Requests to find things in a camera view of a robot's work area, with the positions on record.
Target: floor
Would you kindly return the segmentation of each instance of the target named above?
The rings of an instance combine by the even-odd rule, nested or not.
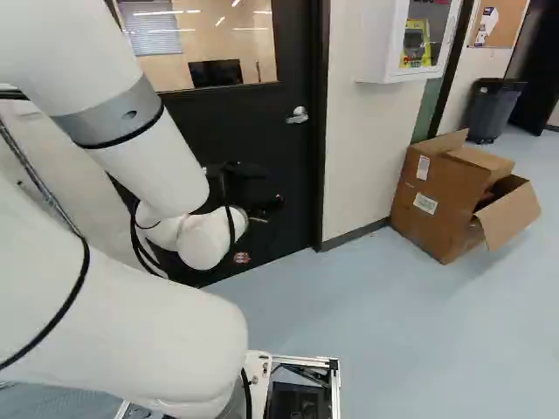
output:
[[[543,209],[501,251],[442,266],[385,228],[207,290],[243,310],[251,348],[340,357],[345,419],[556,418],[559,134],[509,128],[484,149],[517,161]]]

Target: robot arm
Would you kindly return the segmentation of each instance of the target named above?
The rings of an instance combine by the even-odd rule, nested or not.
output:
[[[102,0],[6,0],[2,9],[0,80],[141,199],[138,223],[161,221],[150,238],[197,269],[217,264],[230,244],[225,211],[190,216],[209,194],[204,172]],[[2,361],[63,305],[85,253],[4,179],[0,199]],[[231,210],[237,239],[246,218]],[[68,313],[0,380],[96,389],[177,417],[213,418],[230,400],[246,347],[234,305],[91,249]]]
[[[145,234],[198,270],[230,246],[224,209],[190,217],[209,185],[101,0],[9,0],[0,16],[0,80],[21,89],[142,201]],[[248,224],[231,209],[235,238]]]

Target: wall cabinet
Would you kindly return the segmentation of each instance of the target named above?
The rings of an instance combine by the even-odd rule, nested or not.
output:
[[[355,81],[397,83],[443,76],[461,0],[355,3]]]

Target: open cardboard box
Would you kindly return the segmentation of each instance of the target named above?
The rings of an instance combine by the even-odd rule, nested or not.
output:
[[[466,147],[467,129],[408,148],[390,221],[402,236],[449,264],[485,241],[496,251],[541,213],[514,162]]]

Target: black trash can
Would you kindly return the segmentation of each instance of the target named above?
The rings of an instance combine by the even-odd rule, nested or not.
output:
[[[493,143],[513,112],[526,85],[512,79],[479,79],[473,83],[465,124],[470,128],[468,140],[477,144]]]

